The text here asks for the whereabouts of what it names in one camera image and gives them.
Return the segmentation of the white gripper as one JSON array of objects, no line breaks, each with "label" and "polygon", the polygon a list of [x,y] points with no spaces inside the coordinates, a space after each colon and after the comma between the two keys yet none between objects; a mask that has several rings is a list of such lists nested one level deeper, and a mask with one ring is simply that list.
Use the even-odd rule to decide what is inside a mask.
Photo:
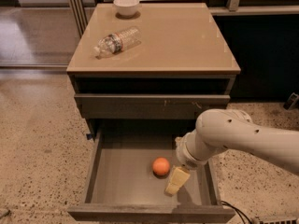
[{"label": "white gripper", "polygon": [[172,168],[165,188],[165,192],[169,195],[175,195],[188,181],[191,176],[189,170],[195,170],[207,163],[207,158],[204,157],[206,145],[200,140],[196,131],[177,137],[175,142],[177,159],[185,168],[182,166]]}]

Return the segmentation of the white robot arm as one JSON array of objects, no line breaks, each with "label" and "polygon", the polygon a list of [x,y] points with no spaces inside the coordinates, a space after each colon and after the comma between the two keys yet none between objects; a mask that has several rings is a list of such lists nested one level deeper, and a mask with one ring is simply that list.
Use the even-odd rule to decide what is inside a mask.
[{"label": "white robot arm", "polygon": [[257,125],[242,110],[209,109],[199,115],[192,132],[176,139],[179,165],[172,169],[165,192],[177,194],[191,170],[228,149],[299,174],[299,132]]}]

